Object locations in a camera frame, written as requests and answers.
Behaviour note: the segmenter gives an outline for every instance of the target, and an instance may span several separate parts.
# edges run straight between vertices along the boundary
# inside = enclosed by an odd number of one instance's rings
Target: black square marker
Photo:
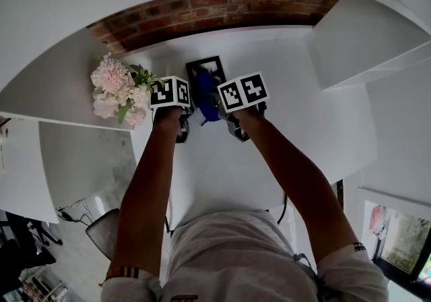
[[[235,82],[226,84],[220,88],[220,94],[223,97],[226,110],[242,107],[244,105],[241,100],[240,92]]]
[[[190,94],[189,85],[183,81],[176,80],[176,94],[178,95],[178,103],[189,104]]]
[[[164,80],[164,85],[156,82],[153,85],[154,91],[151,93],[151,104],[164,104],[174,102],[174,88],[172,79]]]
[[[240,79],[248,103],[267,97],[267,91],[260,74]]]

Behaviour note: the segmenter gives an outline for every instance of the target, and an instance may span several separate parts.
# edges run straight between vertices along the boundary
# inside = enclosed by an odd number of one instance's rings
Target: blue object
[[[205,121],[201,126],[209,122],[219,121],[218,108],[214,105],[212,97],[205,96],[205,94],[217,92],[215,91],[216,86],[214,85],[214,79],[208,71],[199,72],[196,76],[197,88],[198,88],[198,102],[199,108],[201,109],[202,115],[205,117]]]

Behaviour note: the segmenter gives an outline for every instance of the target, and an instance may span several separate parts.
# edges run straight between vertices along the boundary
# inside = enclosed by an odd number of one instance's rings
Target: forearm
[[[316,261],[335,249],[356,242],[356,236],[319,168],[257,112],[235,116],[304,219]]]
[[[159,274],[177,130],[177,119],[163,119],[153,128],[121,203],[111,267],[135,266]]]

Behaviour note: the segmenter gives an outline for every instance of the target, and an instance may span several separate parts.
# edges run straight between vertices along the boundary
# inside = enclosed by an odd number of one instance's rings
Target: white desk
[[[11,120],[1,146],[5,172],[0,174],[0,209],[58,223],[40,153],[39,123]]]
[[[3,149],[0,209],[58,223],[55,208],[107,189],[135,172],[128,131],[11,120]]]

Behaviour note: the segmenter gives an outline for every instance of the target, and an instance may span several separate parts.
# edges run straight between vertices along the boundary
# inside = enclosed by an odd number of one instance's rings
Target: window frame
[[[387,221],[383,226],[384,230],[388,229],[389,221]],[[429,298],[431,296],[431,285],[427,285],[424,282],[417,282],[417,279],[431,254],[431,230],[428,232],[425,244],[413,270],[411,271],[411,274],[408,274],[395,265],[392,265],[390,262],[381,257],[383,248],[385,246],[385,241],[386,237],[377,240],[376,250],[374,251],[372,262],[374,262],[374,264],[383,271],[383,274],[386,278],[392,280],[401,288],[405,289],[416,297],[419,297],[420,299],[426,299],[427,297]]]

